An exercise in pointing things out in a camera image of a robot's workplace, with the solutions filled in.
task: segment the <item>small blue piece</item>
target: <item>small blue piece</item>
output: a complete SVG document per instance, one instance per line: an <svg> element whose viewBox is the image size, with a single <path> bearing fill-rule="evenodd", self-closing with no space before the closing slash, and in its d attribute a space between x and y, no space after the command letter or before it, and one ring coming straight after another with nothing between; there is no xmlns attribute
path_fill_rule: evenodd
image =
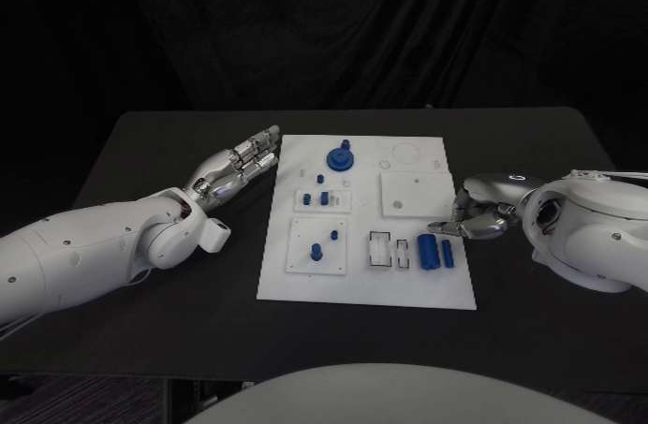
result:
<svg viewBox="0 0 648 424"><path fill-rule="evenodd" d="M319 262L322 260L322 246L319 243L313 244L313 247L310 248L310 258Z"/></svg>
<svg viewBox="0 0 648 424"><path fill-rule="evenodd" d="M424 270L439 270L441 260L439 258L439 248L436 247L436 237L431 234L418 236L418 254L421 255L421 268Z"/></svg>
<svg viewBox="0 0 648 424"><path fill-rule="evenodd" d="M446 268L454 268L454 259L452 258L452 246L449 244L449 240L441 240L441 250Z"/></svg>
<svg viewBox="0 0 648 424"><path fill-rule="evenodd" d="M335 171L346 171L353 166L353 153L349 151L351 143L342 140L342 147L330 150L326 164Z"/></svg>

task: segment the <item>black table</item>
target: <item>black table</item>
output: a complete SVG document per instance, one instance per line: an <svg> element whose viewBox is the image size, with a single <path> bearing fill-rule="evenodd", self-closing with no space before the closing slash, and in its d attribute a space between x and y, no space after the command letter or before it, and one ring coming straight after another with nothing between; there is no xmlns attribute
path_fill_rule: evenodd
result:
<svg viewBox="0 0 648 424"><path fill-rule="evenodd" d="M125 114L76 207L182 186L202 159L277 124L284 134L443 137L454 183L479 171L557 179L612 169L570 109ZM212 212L234 229L140 285L49 314L0 343L0 371L263 380L336 363L397 362L545 389L648 391L648 293L587 290L531 261L521 228L467 241L478 310L257 300L274 171Z"/></svg>

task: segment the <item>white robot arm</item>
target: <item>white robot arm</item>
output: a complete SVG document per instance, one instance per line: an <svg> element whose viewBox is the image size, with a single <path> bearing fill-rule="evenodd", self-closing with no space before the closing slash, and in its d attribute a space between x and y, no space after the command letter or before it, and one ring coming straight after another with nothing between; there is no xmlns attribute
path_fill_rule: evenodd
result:
<svg viewBox="0 0 648 424"><path fill-rule="evenodd" d="M648 189L610 176L648 179L574 170L544 184L519 175L476 175L459 191L452 221L430 223L429 231L483 240L521 219L532 259L564 279L603 292L631 285L648 291Z"/></svg>
<svg viewBox="0 0 648 424"><path fill-rule="evenodd" d="M185 188L59 213L0 239L0 324L73 307L199 246L216 253L231 230L206 217L276 164L273 126L200 164Z"/></svg>

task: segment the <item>black curtain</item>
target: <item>black curtain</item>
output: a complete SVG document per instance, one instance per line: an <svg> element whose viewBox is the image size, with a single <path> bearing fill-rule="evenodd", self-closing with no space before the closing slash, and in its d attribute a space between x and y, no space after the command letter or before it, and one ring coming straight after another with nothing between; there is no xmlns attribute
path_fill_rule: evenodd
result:
<svg viewBox="0 0 648 424"><path fill-rule="evenodd" d="M3 0L3 9L0 230L71 206L127 110L573 106L619 167L648 169L645 0Z"/></svg>

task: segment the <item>floor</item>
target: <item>floor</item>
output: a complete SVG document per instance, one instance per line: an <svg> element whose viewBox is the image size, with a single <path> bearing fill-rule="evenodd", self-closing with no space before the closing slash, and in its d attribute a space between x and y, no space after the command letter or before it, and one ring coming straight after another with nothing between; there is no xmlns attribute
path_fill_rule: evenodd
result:
<svg viewBox="0 0 648 424"><path fill-rule="evenodd" d="M3 424L162 424L163 381L137 377L27 375L30 396L0 401ZM648 422L648 395L545 391L622 424Z"/></svg>

